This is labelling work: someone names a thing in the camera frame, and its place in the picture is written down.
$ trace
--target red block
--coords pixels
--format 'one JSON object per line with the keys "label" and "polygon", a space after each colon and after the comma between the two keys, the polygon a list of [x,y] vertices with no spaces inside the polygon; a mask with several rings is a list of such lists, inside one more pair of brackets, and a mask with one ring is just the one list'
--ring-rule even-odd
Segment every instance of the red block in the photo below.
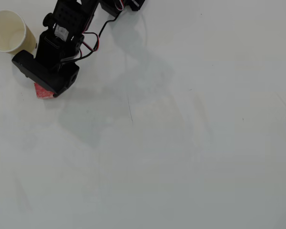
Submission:
{"label": "red block", "polygon": [[35,85],[37,98],[39,98],[39,99],[52,99],[52,98],[54,98],[53,92],[47,91],[43,87],[39,86],[39,84],[37,84],[37,83],[34,83],[34,85]]}

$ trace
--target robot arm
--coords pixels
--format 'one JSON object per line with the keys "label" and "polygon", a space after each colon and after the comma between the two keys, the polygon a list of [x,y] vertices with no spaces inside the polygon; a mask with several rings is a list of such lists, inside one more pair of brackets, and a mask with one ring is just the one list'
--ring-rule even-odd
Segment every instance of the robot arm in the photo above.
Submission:
{"label": "robot arm", "polygon": [[23,50],[12,62],[26,77],[31,78],[54,97],[66,91],[76,80],[79,67],[73,60],[79,53],[86,32],[98,4],[114,17],[118,17],[124,4],[133,11],[141,8],[144,0],[58,0],[53,13],[43,25],[48,27],[40,35],[36,58]]}

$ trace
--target cup rim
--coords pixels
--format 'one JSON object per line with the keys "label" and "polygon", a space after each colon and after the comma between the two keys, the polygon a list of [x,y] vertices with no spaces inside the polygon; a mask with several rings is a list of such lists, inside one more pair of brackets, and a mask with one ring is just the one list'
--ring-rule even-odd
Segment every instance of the cup rim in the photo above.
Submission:
{"label": "cup rim", "polygon": [[22,46],[22,44],[23,44],[23,42],[24,42],[24,40],[25,40],[25,38],[27,36],[27,26],[26,26],[26,24],[24,22],[24,19],[18,13],[16,13],[15,11],[12,11],[12,10],[0,10],[0,12],[4,12],[4,11],[9,11],[9,12],[15,13],[21,19],[21,21],[23,23],[23,26],[24,26],[24,36],[22,38],[22,41],[19,43],[19,45],[16,48],[11,49],[11,50],[6,50],[6,51],[0,50],[0,52],[10,53],[10,52],[13,52],[13,51],[17,50],[20,46]]}

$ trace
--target white table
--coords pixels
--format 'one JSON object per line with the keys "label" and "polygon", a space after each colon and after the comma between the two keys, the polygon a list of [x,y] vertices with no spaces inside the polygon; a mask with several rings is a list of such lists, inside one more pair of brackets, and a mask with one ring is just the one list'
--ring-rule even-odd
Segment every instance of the white table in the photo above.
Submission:
{"label": "white table", "polygon": [[[0,9],[38,37],[55,4]],[[0,229],[286,229],[286,0],[146,0],[54,100],[11,59]]]}

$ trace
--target white paper cup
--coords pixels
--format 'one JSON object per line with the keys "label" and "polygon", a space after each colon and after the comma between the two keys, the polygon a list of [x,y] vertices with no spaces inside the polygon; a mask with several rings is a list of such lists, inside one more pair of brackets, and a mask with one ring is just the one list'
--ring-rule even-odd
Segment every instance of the white paper cup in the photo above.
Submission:
{"label": "white paper cup", "polygon": [[0,10],[0,52],[30,53],[36,48],[36,39],[22,17],[10,10]]}

